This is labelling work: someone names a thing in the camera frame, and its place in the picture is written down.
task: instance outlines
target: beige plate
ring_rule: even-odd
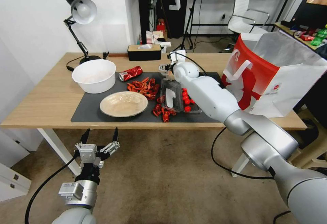
[[[147,107],[147,99],[136,92],[118,92],[105,97],[100,103],[100,110],[112,117],[135,116]]]

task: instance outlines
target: desk lamp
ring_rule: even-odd
[[[79,48],[84,53],[84,58],[81,59],[79,63],[82,64],[89,60],[101,59],[99,56],[88,55],[89,53],[88,49],[84,46],[84,44],[81,41],[79,41],[79,39],[77,38],[71,27],[75,23],[81,25],[91,23],[96,16],[96,11],[97,11],[96,5],[91,0],[66,0],[66,1],[71,6],[72,15],[69,18],[65,19],[64,23],[68,27],[73,37],[75,38]]]

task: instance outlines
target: lamp shade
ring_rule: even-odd
[[[66,0],[71,6],[71,13],[76,21],[81,25],[92,22],[96,16],[96,5],[91,0]]]

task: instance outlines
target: tripod stand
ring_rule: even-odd
[[[190,8],[190,15],[188,16],[188,21],[187,21],[187,25],[186,25],[186,29],[185,29],[185,33],[184,33],[184,36],[183,36],[183,41],[182,43],[177,47],[175,48],[173,51],[176,51],[177,49],[181,48],[182,49],[185,49],[185,39],[188,38],[191,42],[191,46],[190,46],[190,49],[193,48],[193,42],[191,40],[191,34],[188,33],[188,27],[190,25],[190,22],[191,22],[191,18],[193,18],[193,13],[194,13],[194,5],[195,5],[195,1],[196,0],[193,0],[193,4],[192,4],[192,7]]]

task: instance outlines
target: red and white bag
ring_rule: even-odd
[[[284,117],[326,70],[325,59],[282,33],[241,34],[222,81],[242,110]]]

